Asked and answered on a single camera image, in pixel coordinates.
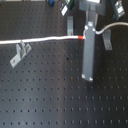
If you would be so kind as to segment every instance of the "black table surface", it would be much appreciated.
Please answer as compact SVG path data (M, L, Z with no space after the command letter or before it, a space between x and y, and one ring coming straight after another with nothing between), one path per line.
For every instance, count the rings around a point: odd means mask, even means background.
M128 1L123 1L128 22ZM74 34L82 35L85 12L78 8L63 17L61 2L3 2L0 40L63 36L67 17ZM107 2L97 30L113 22ZM127 128L128 28L112 28L112 51L96 36L94 82L81 78L83 41L30 43L32 51L13 69L16 45L0 45L0 128Z

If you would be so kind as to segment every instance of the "mounting bracket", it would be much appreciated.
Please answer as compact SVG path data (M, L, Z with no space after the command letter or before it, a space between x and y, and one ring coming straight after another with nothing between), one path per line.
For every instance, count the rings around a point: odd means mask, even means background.
M111 44L111 30L105 30L104 33L102 34L103 36L103 41L104 41L104 46L105 50L112 50L112 44Z
M29 44L25 45L23 41L21 41L21 46L16 44L16 52L17 54L10 60L12 67L14 68L30 51L31 46Z

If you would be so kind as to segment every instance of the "white wire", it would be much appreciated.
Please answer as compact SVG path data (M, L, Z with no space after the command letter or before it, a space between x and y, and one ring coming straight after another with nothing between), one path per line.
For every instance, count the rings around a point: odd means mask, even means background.
M0 44L17 44L23 41L24 43L32 43L32 42L41 42L48 40L66 40L66 39L78 39L78 36L61 36L61 37L45 37L45 38L33 38L33 39L23 39L23 40L6 40L0 41Z
M102 30L100 30L100 31L95 31L95 33L96 33L97 35L100 35L100 34L102 34L106 29L111 28L111 27L114 27L114 26L118 26L118 25L128 26L128 23L126 23L126 22L112 23L112 24L107 25L106 27L104 27L104 28L103 28Z

